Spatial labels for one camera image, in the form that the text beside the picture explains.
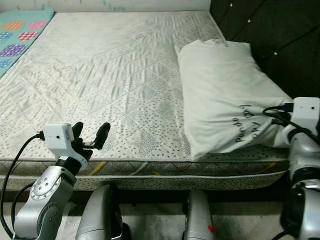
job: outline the cable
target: cable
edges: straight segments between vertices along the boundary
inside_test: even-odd
[[[11,205],[11,224],[12,226],[15,225],[15,216],[16,216],[16,205],[17,205],[17,201],[20,197],[20,195],[27,190],[28,188],[31,188],[34,185],[35,182],[30,183],[29,185],[25,186],[24,188],[22,188],[15,196],[12,205]]]
[[[299,126],[298,124],[294,123],[293,121],[290,121],[288,119],[285,119],[275,113],[268,113],[267,111],[270,111],[270,110],[283,110],[284,108],[286,107],[286,105],[281,105],[281,106],[271,106],[271,107],[267,107],[266,109],[264,109],[262,111],[262,113],[268,117],[271,117],[271,118],[274,118],[274,119],[278,119],[278,120],[281,120],[287,124],[290,124],[292,126],[294,126],[295,128],[299,129],[301,131],[301,133],[304,133],[306,134],[309,138],[311,138],[315,143],[317,143],[318,145],[320,145],[320,139],[313,135],[312,132],[307,129],[307,128],[304,128],[304,127],[301,127]]]
[[[134,171],[133,173],[130,174],[130,176],[135,176],[138,173],[140,173],[143,169],[145,169],[148,166],[148,162],[145,161],[136,171]]]
[[[15,166],[15,164],[17,163],[20,155],[22,154],[22,152],[24,151],[24,149],[26,148],[26,146],[33,140],[33,139],[37,139],[40,138],[41,134],[38,133],[32,137],[30,137],[21,147],[20,151],[18,152],[18,154],[15,156],[9,170],[8,173],[6,174],[4,181],[3,181],[3,185],[2,185],[2,191],[1,191],[1,195],[0,195],[0,221],[1,224],[3,226],[3,229],[5,230],[5,232],[8,234],[8,236],[12,239],[14,237],[14,234],[11,232],[10,228],[8,227],[5,217],[4,217],[4,200],[5,200],[5,192],[6,192],[6,188],[7,188],[7,184],[8,184],[8,180],[9,180],[9,176]]]
[[[274,236],[274,238],[272,238],[272,240],[279,240],[280,238],[284,237],[285,235],[288,235],[288,233],[286,233],[285,231],[280,232],[278,235]]]

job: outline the patterned blanket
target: patterned blanket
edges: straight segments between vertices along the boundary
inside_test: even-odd
[[[31,46],[53,15],[53,9],[0,14],[0,77]]]

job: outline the pillow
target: pillow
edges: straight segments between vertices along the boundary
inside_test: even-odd
[[[283,127],[262,111],[292,99],[261,72],[248,43],[196,40],[178,61],[192,160],[256,144],[286,147]]]

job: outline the black headboard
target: black headboard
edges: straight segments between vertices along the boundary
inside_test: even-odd
[[[212,0],[211,14],[288,95],[320,97],[320,0]]]

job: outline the bed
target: bed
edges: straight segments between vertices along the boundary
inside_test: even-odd
[[[57,12],[0,79],[1,179],[46,123],[81,121],[86,141],[104,122],[111,130],[75,190],[110,182],[137,190],[241,190],[278,180],[288,169],[287,149],[257,145],[191,161],[177,51],[197,39],[224,39],[206,10]],[[45,144],[33,141],[8,189],[21,189],[54,162]]]

